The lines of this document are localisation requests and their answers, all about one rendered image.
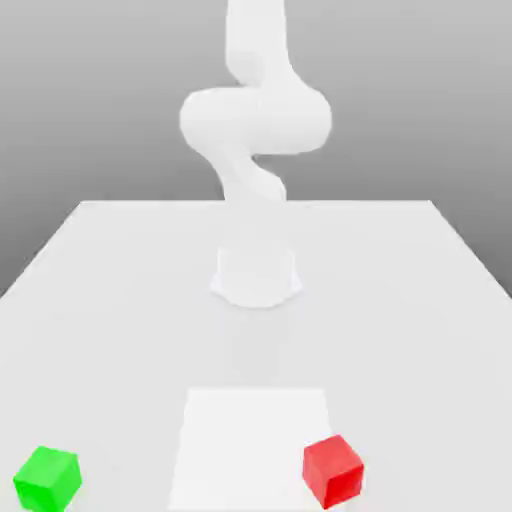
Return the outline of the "small red cube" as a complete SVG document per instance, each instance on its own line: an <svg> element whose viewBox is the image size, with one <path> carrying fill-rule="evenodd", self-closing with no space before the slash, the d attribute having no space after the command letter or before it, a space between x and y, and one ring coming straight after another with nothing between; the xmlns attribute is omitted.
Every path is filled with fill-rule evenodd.
<svg viewBox="0 0 512 512"><path fill-rule="evenodd" d="M324 510L361 493L365 466L339 434L306 446L302 477Z"/></svg>

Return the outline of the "small green cube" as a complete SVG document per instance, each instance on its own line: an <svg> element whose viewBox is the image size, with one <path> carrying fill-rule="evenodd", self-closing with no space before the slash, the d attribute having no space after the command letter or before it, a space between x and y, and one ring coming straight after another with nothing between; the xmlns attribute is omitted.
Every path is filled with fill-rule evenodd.
<svg viewBox="0 0 512 512"><path fill-rule="evenodd" d="M29 512L65 512L82 484L78 455L37 447L13 477L20 505Z"/></svg>

